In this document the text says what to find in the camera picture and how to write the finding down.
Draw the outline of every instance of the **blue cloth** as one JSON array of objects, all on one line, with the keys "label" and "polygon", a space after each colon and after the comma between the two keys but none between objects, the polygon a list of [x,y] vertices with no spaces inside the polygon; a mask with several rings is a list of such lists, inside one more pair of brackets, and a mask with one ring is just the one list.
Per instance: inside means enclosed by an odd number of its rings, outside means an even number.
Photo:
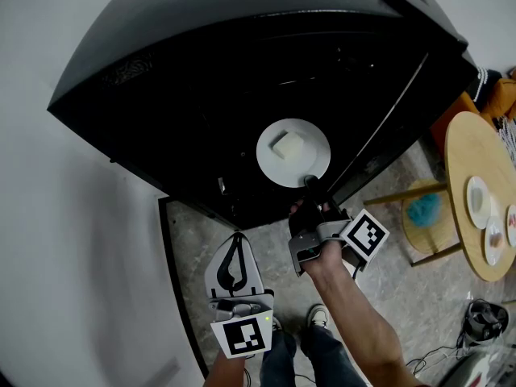
[{"label": "blue cloth", "polygon": [[406,214],[416,227],[431,227],[439,217],[441,197],[430,193],[412,201],[406,209]]},{"label": "blue cloth", "polygon": [[[310,326],[302,337],[301,350],[314,367],[317,387],[365,387],[346,350],[331,331]],[[295,387],[293,357],[296,341],[284,331],[273,332],[273,347],[264,354],[261,363],[260,383],[263,387]]]}]

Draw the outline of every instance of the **blue fuzzy object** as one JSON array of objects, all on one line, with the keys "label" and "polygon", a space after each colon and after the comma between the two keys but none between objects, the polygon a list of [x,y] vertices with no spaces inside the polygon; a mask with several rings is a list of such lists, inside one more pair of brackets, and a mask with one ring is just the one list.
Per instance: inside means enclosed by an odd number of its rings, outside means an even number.
[{"label": "blue fuzzy object", "polygon": [[436,193],[430,193],[412,201],[406,209],[406,214],[416,227],[431,227],[439,217],[441,197]]}]

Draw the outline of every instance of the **white sneaker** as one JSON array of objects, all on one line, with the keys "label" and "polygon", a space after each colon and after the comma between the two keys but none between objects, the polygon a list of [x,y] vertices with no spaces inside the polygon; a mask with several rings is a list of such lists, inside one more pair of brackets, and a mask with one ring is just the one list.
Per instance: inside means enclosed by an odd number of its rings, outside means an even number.
[{"label": "white sneaker", "polygon": [[283,327],[281,326],[280,320],[273,316],[273,331],[281,330],[283,330]]},{"label": "white sneaker", "polygon": [[306,325],[319,326],[328,328],[330,325],[330,311],[323,304],[317,304],[312,307],[306,319]]}]

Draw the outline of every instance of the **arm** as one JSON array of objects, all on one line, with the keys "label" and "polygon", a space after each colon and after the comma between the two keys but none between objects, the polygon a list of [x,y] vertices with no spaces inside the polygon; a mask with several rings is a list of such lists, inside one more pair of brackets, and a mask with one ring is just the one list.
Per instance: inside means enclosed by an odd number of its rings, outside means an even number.
[{"label": "arm", "polygon": [[204,387],[242,387],[245,357],[228,359],[222,351],[204,382]]},{"label": "arm", "polygon": [[342,264],[340,243],[329,241],[303,268],[335,320],[355,362],[375,387],[421,385],[403,362],[394,329],[372,308]]}]

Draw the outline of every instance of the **hand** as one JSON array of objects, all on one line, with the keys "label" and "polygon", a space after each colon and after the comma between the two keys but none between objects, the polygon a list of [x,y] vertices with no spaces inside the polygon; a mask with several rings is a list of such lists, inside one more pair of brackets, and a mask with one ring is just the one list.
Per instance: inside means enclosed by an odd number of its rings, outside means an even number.
[{"label": "hand", "polygon": [[[290,208],[290,214],[295,214],[303,200]],[[322,205],[322,212],[326,212],[330,207],[327,203]],[[321,255],[314,260],[305,261],[302,264],[303,269],[312,277],[318,277],[324,274],[333,274],[345,269],[342,263],[342,243],[335,240],[326,241],[321,248]]]}]

